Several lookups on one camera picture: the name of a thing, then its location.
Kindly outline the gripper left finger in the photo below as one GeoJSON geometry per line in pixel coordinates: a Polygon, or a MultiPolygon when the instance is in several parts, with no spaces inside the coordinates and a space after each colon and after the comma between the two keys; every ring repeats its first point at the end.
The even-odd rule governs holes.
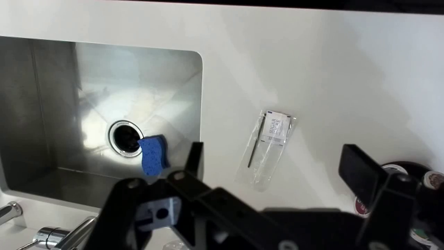
{"type": "Polygon", "coordinates": [[[147,184],[114,185],[84,250],[144,250],[153,232],[169,227],[189,250],[299,250],[288,229],[223,188],[197,176],[204,144],[194,142],[183,169],[147,184]]]}

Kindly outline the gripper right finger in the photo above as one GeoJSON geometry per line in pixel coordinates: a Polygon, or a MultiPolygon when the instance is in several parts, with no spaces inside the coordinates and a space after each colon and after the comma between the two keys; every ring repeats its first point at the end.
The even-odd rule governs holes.
{"type": "Polygon", "coordinates": [[[402,172],[387,172],[355,144],[343,145],[338,173],[369,211],[356,245],[368,250],[406,250],[419,182],[402,172]]]}

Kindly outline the black pod stand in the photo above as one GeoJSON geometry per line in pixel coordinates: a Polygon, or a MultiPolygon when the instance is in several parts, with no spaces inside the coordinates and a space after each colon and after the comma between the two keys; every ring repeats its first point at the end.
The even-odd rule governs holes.
{"type": "MultiPolygon", "coordinates": [[[[427,167],[422,166],[420,164],[416,164],[414,162],[397,161],[397,162],[390,162],[387,164],[396,164],[396,165],[402,166],[403,168],[406,169],[406,171],[408,171],[409,175],[412,175],[414,177],[423,177],[426,172],[430,171],[430,169],[428,169],[427,167]]],[[[441,249],[437,245],[435,245],[430,250],[441,250],[441,249]]]]}

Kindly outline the clear plastic pack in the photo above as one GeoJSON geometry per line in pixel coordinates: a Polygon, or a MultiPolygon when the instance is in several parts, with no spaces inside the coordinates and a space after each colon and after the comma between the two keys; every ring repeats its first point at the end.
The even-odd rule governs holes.
{"type": "Polygon", "coordinates": [[[297,118],[290,115],[292,117],[292,121],[290,123],[290,131],[284,146],[270,144],[259,140],[253,161],[250,168],[248,168],[247,165],[251,156],[254,141],[257,138],[257,131],[262,119],[262,114],[266,113],[267,111],[270,110],[262,110],[260,116],[255,121],[254,129],[251,132],[242,160],[240,161],[240,165],[234,177],[235,182],[243,184],[244,186],[247,186],[257,192],[264,192],[268,189],[284,149],[287,147],[290,136],[293,133],[293,128],[297,123],[297,118]]]}

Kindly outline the white-lidded coffee pod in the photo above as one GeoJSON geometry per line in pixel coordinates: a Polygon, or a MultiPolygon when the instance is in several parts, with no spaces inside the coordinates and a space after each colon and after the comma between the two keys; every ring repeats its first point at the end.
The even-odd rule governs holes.
{"type": "Polygon", "coordinates": [[[402,166],[396,165],[396,164],[386,164],[382,166],[382,169],[384,169],[385,172],[392,174],[392,173],[403,173],[408,175],[408,171],[406,171],[405,168],[402,166]]]}

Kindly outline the red-lidded coffee pod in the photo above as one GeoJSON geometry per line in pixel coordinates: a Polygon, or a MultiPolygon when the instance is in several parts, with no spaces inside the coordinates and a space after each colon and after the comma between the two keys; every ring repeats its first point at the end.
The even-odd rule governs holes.
{"type": "Polygon", "coordinates": [[[358,199],[357,196],[354,197],[354,212],[360,217],[368,217],[370,212],[365,207],[365,205],[358,199]]]}

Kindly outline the chrome tap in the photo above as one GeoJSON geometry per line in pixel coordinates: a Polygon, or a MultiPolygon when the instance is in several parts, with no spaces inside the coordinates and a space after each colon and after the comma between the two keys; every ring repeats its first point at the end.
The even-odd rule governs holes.
{"type": "Polygon", "coordinates": [[[40,250],[79,250],[83,247],[95,227],[97,217],[89,216],[71,231],[59,227],[43,227],[32,241],[15,250],[28,250],[32,247],[40,250]]]}

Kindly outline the blue sponge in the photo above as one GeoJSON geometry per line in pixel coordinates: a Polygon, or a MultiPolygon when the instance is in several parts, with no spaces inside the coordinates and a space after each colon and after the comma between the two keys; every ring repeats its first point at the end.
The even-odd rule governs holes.
{"type": "Polygon", "coordinates": [[[137,141],[142,154],[142,170],[146,176],[154,177],[170,168],[168,144],[162,134],[148,136],[137,141]]]}

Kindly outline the brown-lidded coffee pod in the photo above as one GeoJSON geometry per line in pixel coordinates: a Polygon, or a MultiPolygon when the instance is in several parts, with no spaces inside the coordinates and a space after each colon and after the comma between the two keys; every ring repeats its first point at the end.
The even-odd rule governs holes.
{"type": "Polygon", "coordinates": [[[444,173],[438,171],[428,171],[423,176],[423,185],[432,190],[438,190],[444,183],[444,173]]]}

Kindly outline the green-lidded coffee pod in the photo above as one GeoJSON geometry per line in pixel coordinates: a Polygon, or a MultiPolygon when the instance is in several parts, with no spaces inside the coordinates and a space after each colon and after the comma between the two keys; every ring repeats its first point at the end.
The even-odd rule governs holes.
{"type": "Polygon", "coordinates": [[[414,247],[418,250],[430,250],[435,246],[422,229],[411,229],[410,237],[413,240],[414,247]]]}

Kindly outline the white sugar sachet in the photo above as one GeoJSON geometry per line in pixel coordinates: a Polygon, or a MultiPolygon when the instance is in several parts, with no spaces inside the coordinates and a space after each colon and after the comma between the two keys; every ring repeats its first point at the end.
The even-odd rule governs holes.
{"type": "Polygon", "coordinates": [[[284,146],[290,131],[292,117],[287,114],[267,111],[260,134],[260,141],[284,146]]]}

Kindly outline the chrome tap lever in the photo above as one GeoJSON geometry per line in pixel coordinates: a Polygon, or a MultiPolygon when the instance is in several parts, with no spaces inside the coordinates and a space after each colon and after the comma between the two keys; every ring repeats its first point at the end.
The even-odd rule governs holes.
{"type": "Polygon", "coordinates": [[[23,214],[23,209],[16,201],[11,201],[5,206],[0,207],[0,226],[20,217],[23,214]]]}

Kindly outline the black stir stick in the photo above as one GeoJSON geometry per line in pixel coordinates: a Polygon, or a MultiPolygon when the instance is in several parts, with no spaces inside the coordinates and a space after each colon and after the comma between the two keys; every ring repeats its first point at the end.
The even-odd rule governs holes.
{"type": "Polygon", "coordinates": [[[261,122],[260,122],[260,125],[259,125],[259,129],[257,131],[257,138],[254,141],[254,145],[253,145],[253,149],[252,149],[252,152],[251,152],[251,156],[249,158],[249,162],[248,162],[248,165],[247,165],[248,168],[250,168],[251,163],[253,161],[253,158],[254,158],[254,155],[255,155],[255,152],[256,152],[256,148],[257,148],[257,144],[258,144],[258,142],[260,140],[261,133],[262,133],[262,130],[263,130],[263,126],[264,126],[264,123],[265,123],[265,118],[266,118],[266,113],[263,113],[262,114],[262,119],[261,119],[261,122]]]}

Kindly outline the stainless steel sink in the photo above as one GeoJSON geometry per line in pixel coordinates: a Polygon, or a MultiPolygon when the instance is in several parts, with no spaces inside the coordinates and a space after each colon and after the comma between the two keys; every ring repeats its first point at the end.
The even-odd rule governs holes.
{"type": "Polygon", "coordinates": [[[200,140],[203,59],[193,51],[0,36],[0,185],[101,208],[147,176],[138,141],[160,135],[168,165],[200,140]]]}

